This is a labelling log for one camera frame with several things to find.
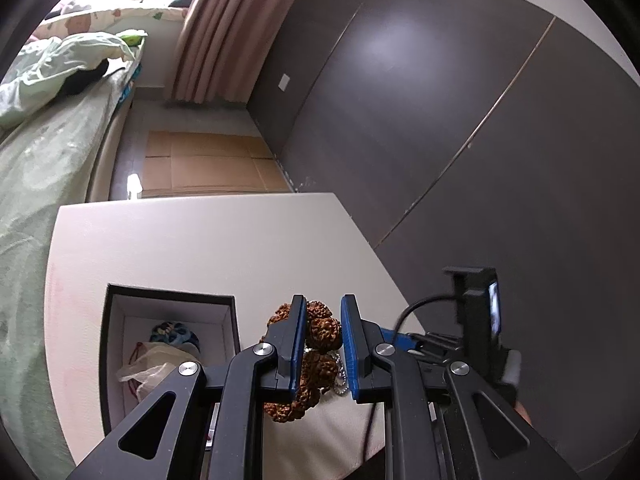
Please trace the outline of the green tissue pack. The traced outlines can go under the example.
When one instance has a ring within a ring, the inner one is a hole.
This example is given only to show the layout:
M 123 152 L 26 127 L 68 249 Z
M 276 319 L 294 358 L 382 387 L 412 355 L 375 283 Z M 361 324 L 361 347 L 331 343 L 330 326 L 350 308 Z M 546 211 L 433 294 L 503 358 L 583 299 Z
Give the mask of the green tissue pack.
M 144 43 L 148 33 L 143 29 L 127 29 L 118 32 L 116 36 L 128 47 L 140 47 Z

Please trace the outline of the black open jewelry box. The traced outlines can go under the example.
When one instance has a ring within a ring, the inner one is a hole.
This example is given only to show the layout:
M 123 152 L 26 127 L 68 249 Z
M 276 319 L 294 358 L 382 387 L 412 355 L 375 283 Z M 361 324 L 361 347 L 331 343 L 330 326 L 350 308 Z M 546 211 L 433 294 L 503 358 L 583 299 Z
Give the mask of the black open jewelry box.
M 99 350 L 103 430 L 111 432 L 180 364 L 221 365 L 239 351 L 233 297 L 109 284 Z

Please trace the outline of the pink right curtain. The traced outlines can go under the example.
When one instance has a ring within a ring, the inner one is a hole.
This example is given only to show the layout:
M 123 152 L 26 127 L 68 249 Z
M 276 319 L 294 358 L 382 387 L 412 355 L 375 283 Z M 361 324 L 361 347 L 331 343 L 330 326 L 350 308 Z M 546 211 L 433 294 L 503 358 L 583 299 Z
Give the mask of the pink right curtain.
M 192 0 L 167 73 L 165 99 L 248 102 L 295 0 Z

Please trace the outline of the flattened cardboard sheets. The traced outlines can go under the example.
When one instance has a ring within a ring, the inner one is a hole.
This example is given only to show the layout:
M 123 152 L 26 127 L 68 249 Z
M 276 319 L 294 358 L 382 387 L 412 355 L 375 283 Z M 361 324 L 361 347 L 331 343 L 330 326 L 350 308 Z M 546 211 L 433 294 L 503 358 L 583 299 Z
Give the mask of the flattened cardboard sheets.
M 152 131 L 142 166 L 144 197 L 288 193 L 259 136 Z

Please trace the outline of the light green duvet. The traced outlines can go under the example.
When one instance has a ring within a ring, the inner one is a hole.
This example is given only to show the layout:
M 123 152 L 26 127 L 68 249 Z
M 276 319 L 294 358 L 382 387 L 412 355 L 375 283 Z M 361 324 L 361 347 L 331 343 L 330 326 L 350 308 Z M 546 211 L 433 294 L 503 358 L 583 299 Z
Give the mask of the light green duvet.
M 1 81 L 1 129 L 10 130 L 53 100 L 70 76 L 104 60 L 134 62 L 137 47 L 109 32 L 83 32 L 25 44 Z

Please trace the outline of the bed with green sheet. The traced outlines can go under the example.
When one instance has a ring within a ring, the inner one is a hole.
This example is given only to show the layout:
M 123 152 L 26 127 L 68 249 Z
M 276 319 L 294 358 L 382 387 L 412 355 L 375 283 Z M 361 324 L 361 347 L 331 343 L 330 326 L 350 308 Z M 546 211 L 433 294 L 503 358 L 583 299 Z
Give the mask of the bed with green sheet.
M 39 479 L 63 479 L 74 466 L 43 340 L 55 219 L 61 206 L 87 197 L 107 128 L 140 72 L 144 43 L 137 48 L 134 62 L 81 70 L 35 114 L 1 129 L 1 422 Z

